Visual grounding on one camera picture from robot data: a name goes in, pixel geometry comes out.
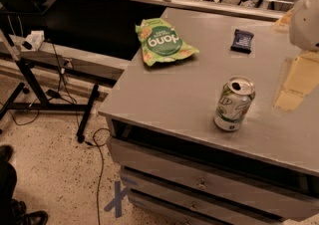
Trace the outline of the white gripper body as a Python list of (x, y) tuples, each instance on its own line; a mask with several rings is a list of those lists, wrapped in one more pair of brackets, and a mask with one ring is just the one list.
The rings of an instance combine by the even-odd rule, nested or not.
[(302, 50), (319, 51), (319, 0), (298, 0), (294, 4), (289, 37)]

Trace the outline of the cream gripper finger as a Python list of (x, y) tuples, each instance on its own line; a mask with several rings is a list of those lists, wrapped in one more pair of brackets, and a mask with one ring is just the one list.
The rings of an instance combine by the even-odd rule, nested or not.
[(319, 54), (303, 52), (292, 60), (275, 105), (287, 112), (294, 111), (318, 86)]
[(272, 29), (277, 32), (288, 32), (291, 22), (293, 10), (287, 11), (280, 19), (278, 19), (272, 26)]

